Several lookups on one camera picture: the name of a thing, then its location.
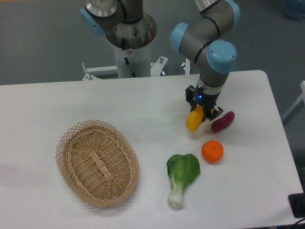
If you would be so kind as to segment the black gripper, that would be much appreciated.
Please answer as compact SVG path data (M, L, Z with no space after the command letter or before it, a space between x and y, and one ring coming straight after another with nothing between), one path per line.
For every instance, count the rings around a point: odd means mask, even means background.
M206 120L212 121L223 113L224 110L221 107L215 107L219 95L219 93L214 95L206 94L203 87L199 88L198 86L195 88L190 85L185 89L186 101L191 106L190 112L197 107L197 104L203 108L202 122Z

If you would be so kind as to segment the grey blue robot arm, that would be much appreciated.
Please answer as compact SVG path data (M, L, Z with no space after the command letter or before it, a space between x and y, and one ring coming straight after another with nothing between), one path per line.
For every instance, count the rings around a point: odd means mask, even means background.
M232 0L197 0L201 19L195 25L177 24L169 38L171 47L201 69L196 86L185 91L190 114L199 122L214 120L222 113L216 102L233 70L236 48L220 39L240 19L239 6ZM91 33L105 36L119 50L116 59L121 78L149 76L150 57L138 51L155 39L157 25L143 11L141 0L88 0L79 11Z

